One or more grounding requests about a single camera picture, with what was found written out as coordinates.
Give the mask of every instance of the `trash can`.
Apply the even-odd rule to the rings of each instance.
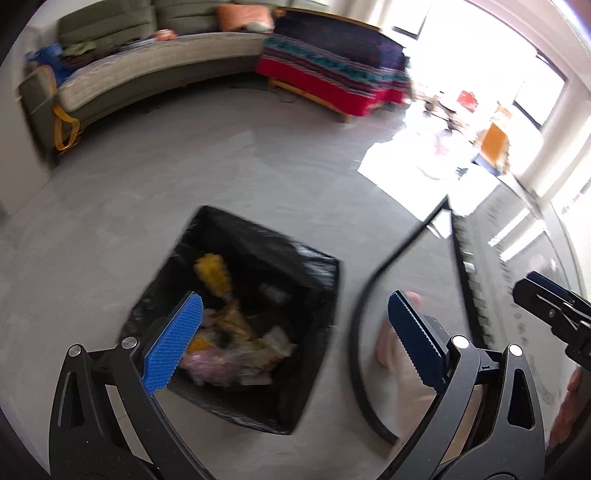
[[[196,385],[177,368],[168,388],[195,405],[243,427],[290,434],[295,429],[334,327],[339,260],[281,233],[212,206],[201,207],[180,241],[131,309],[121,338],[141,336],[166,317],[192,290],[205,308],[219,309],[196,275],[193,264],[206,253],[221,255],[232,278],[233,296],[245,315],[260,313],[269,292],[282,298],[277,310],[287,318],[297,345],[272,372],[270,385]]]

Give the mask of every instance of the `black tube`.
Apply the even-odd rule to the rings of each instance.
[[[361,329],[361,320],[365,307],[369,301],[372,290],[379,278],[386,272],[388,267],[400,257],[404,251],[410,247],[414,241],[421,236],[427,229],[427,225],[435,220],[435,217],[442,210],[449,210],[449,197],[446,195],[441,202],[435,207],[435,209],[425,218],[420,225],[415,228],[411,235],[398,247],[370,276],[367,283],[363,286],[363,290],[359,294],[355,308],[353,309],[353,315],[351,318],[351,327],[349,330],[349,376],[351,378],[351,384],[353,392],[355,393],[355,400],[357,405],[361,409],[361,413],[365,418],[365,421],[369,424],[371,429],[377,433],[382,440],[394,445],[398,441],[398,437],[389,430],[389,428],[382,423],[382,421],[376,415],[371,402],[369,401],[365,384],[361,376],[361,366],[359,365],[359,331]]]

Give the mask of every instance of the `sofa armrest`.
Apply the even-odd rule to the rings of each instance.
[[[43,156],[51,154],[54,150],[53,103],[56,94],[52,93],[47,76],[40,69],[35,69],[25,77],[18,91],[35,141]]]

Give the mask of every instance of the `sofa seat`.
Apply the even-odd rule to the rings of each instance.
[[[255,33],[200,33],[114,54],[77,70],[59,87],[59,102],[73,112],[142,75],[209,60],[260,56],[266,38]]]

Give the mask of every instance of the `orange pillow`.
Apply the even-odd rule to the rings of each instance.
[[[220,30],[235,32],[246,27],[250,22],[262,22],[273,28],[271,12],[264,5],[218,5],[217,19]]]

